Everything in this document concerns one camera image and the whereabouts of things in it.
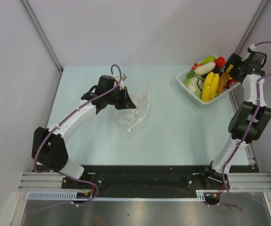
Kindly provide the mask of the clear zip top bag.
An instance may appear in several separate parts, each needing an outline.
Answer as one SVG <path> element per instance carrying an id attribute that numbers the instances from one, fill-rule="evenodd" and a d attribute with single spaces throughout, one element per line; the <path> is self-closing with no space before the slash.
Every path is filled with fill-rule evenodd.
<path id="1" fill-rule="evenodd" d="M 151 90 L 138 92 L 133 101 L 136 108 L 123 110 L 117 120 L 127 132 L 130 132 L 147 117 L 151 105 Z"/>

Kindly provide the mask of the white radish toy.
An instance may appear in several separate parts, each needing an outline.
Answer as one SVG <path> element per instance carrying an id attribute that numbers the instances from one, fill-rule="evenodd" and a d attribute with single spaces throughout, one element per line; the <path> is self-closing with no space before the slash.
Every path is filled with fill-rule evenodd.
<path id="1" fill-rule="evenodd" d="M 194 70 L 194 72 L 196 75 L 202 76 L 202 75 L 210 73 L 215 68 L 215 66 L 216 66 L 215 62 L 209 62 L 209 63 L 206 63 L 204 65 L 197 67 Z"/>

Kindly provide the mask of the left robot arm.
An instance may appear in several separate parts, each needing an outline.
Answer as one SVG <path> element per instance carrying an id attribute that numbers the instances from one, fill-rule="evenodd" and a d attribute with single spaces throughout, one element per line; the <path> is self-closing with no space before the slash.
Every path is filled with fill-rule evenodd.
<path id="1" fill-rule="evenodd" d="M 85 93 L 77 106 L 62 120 L 49 128 L 38 127 L 33 136 L 32 158 L 54 172 L 69 176 L 78 188 L 84 188 L 89 177 L 84 167 L 68 156 L 66 143 L 89 119 L 108 105 L 117 110 L 135 109 L 123 81 L 125 75 L 102 75 L 98 84 Z"/>

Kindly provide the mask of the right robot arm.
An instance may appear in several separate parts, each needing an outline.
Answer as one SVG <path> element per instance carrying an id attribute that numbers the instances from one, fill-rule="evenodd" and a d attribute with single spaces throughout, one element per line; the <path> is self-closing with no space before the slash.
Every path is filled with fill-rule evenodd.
<path id="1" fill-rule="evenodd" d="M 271 108 L 267 107 L 263 95 L 266 59 L 265 53 L 250 50 L 247 57 L 233 53 L 224 66 L 223 71 L 242 84 L 245 95 L 229 123 L 230 137 L 226 145 L 204 170 L 202 184 L 206 189 L 227 184 L 233 158 L 240 149 L 260 138 L 271 119 Z"/>

